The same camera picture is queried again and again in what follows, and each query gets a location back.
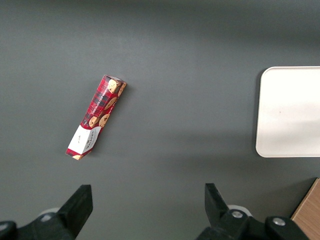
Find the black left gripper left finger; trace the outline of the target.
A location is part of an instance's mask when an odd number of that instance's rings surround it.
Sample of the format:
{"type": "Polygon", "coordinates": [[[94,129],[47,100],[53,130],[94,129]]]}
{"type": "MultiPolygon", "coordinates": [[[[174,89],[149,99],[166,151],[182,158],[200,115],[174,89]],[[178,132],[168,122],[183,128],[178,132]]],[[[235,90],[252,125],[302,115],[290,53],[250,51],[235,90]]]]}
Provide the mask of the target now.
{"type": "Polygon", "coordinates": [[[2,240],[74,240],[93,211],[92,187],[81,185],[58,210],[47,210],[29,224],[0,222],[2,240]]]}

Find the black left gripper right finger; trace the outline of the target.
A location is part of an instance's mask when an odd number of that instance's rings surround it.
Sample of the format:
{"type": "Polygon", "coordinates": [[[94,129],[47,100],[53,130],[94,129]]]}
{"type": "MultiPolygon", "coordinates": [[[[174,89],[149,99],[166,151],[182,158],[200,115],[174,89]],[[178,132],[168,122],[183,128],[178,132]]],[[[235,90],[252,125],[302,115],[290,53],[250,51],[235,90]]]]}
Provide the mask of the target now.
{"type": "Polygon", "coordinates": [[[215,184],[204,187],[204,205],[210,226],[198,240],[307,240],[307,235],[291,219],[268,216],[264,222],[241,209],[227,206],[215,184]]]}

